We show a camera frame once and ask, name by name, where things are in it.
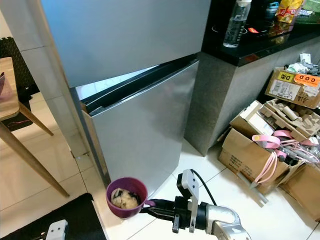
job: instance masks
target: wooden table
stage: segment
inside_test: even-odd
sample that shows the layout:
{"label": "wooden table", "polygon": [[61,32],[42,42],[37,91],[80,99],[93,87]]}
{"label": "wooden table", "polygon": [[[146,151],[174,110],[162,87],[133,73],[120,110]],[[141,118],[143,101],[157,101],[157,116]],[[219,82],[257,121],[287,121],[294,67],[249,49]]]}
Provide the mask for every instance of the wooden table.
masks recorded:
{"label": "wooden table", "polygon": [[32,153],[1,122],[16,116],[19,112],[42,128],[51,136],[53,133],[18,100],[14,66],[11,57],[0,58],[0,74],[4,72],[5,81],[0,93],[0,139],[9,145],[31,168],[53,186],[63,196],[69,194],[48,172],[48,170],[32,155]]}

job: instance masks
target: freezer door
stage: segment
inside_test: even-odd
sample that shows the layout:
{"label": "freezer door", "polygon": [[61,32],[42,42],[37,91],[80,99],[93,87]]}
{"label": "freezer door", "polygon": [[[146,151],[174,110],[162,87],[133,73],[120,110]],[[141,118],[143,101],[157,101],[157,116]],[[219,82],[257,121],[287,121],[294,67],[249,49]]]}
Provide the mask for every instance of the freezer door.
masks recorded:
{"label": "freezer door", "polygon": [[142,180],[152,194],[178,165],[198,62],[90,116],[99,164],[111,181]]}
{"label": "freezer door", "polygon": [[210,0],[41,0],[70,87],[200,52]]}

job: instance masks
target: plastic bottle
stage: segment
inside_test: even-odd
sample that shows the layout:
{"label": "plastic bottle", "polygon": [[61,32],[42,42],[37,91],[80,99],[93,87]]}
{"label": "plastic bottle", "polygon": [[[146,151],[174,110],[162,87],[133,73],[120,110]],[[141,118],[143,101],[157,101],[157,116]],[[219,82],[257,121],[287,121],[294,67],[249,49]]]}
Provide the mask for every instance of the plastic bottle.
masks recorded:
{"label": "plastic bottle", "polygon": [[229,25],[224,36],[223,45],[225,47],[236,48],[239,45],[250,11],[251,1],[252,0],[236,0],[229,20]]}

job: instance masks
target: refrigerator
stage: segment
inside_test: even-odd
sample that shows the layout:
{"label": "refrigerator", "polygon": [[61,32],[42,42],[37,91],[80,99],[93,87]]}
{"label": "refrigerator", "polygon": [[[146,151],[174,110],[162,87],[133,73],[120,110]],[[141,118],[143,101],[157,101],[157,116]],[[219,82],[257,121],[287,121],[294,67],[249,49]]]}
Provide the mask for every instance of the refrigerator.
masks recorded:
{"label": "refrigerator", "polygon": [[[210,0],[41,0],[41,7],[103,182],[134,177],[152,194],[179,162]],[[80,86],[135,71],[77,95]]]}

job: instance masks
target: cable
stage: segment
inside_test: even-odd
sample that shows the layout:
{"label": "cable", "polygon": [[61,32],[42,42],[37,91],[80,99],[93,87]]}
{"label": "cable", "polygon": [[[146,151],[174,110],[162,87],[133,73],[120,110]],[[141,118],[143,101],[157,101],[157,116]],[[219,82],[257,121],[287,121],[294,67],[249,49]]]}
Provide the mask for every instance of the cable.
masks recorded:
{"label": "cable", "polygon": [[207,185],[206,185],[205,181],[202,179],[202,177],[195,170],[190,169],[190,171],[200,179],[200,181],[202,182],[206,192],[208,193],[209,197],[211,198],[211,201],[213,202],[213,205],[217,206],[217,203],[216,203],[214,197],[212,196],[209,188],[207,187]]}

